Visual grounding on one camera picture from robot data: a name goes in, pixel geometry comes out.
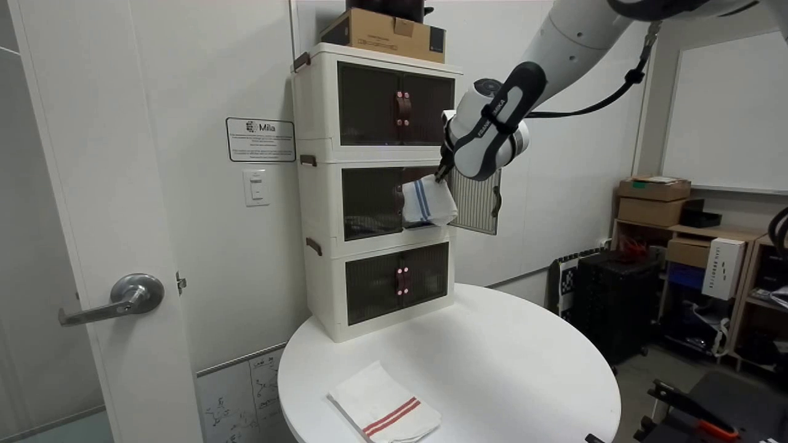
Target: cardboard box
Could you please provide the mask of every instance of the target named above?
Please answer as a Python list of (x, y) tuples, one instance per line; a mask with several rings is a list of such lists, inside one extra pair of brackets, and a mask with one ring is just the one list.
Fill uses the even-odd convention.
[(671, 263), (683, 263), (683, 266), (693, 266), (693, 269), (707, 269), (710, 241), (671, 240), (665, 258)]
[(347, 11), (320, 43), (362, 48), (372, 53), (446, 61), (446, 33), (405, 18), (379, 16), (372, 11)]
[(659, 200), (621, 200), (618, 223), (646, 224), (646, 226), (672, 226), (683, 216), (685, 200), (659, 202)]
[(693, 184), (687, 179), (677, 183), (656, 183), (656, 179), (621, 179), (617, 188), (617, 197), (634, 197), (634, 200), (660, 200), (660, 202), (675, 202), (687, 200), (693, 193)]
[(736, 295), (742, 258), (744, 241), (715, 240), (703, 293), (710, 298), (733, 301)]

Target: cardboard box on shelf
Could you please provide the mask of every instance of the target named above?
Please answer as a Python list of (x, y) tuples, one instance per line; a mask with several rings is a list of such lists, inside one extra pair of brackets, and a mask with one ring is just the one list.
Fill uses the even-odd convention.
[(693, 184), (687, 179), (649, 179), (649, 178), (632, 178), (621, 179), (617, 188), (617, 197), (632, 197), (632, 200), (660, 200), (660, 202), (675, 202), (687, 200), (693, 193)]
[(683, 216), (685, 200), (659, 202), (659, 200), (621, 200), (618, 223), (646, 224), (646, 226), (672, 226)]
[(446, 31), (360, 7), (347, 11), (320, 43), (446, 61)]
[(683, 266), (693, 266), (693, 269), (707, 269), (710, 241), (671, 240), (665, 258), (671, 263), (683, 263)]

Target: white cloth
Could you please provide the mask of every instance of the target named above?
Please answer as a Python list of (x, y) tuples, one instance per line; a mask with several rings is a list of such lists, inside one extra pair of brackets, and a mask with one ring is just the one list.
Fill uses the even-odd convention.
[(401, 197), (401, 216), (409, 224), (432, 223), (446, 226), (460, 214), (446, 179), (437, 183), (437, 175), (426, 175), (417, 183), (405, 183)]
[(342, 381), (330, 398), (372, 443), (417, 443), (441, 427), (438, 412), (398, 384), (379, 363)]

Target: paper sign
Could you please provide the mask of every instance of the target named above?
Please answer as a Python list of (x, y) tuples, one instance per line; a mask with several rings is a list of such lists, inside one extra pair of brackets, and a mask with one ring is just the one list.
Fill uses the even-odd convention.
[(297, 161), (294, 124), (228, 119), (228, 147), (231, 162), (292, 162)]

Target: drawer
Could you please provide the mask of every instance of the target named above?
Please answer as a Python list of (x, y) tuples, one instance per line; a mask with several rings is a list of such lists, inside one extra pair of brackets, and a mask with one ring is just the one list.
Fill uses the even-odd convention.
[(355, 258), (307, 252), (309, 305), (324, 330), (347, 339), (432, 312), (454, 295), (454, 243)]
[(437, 165), (300, 165), (303, 236), (327, 256), (357, 256), (394, 247), (448, 240), (451, 230), (406, 226), (401, 216), (405, 183), (432, 175)]
[(330, 48), (319, 45), (292, 76), (298, 154), (324, 162), (438, 161), (443, 111), (456, 106), (460, 76)]

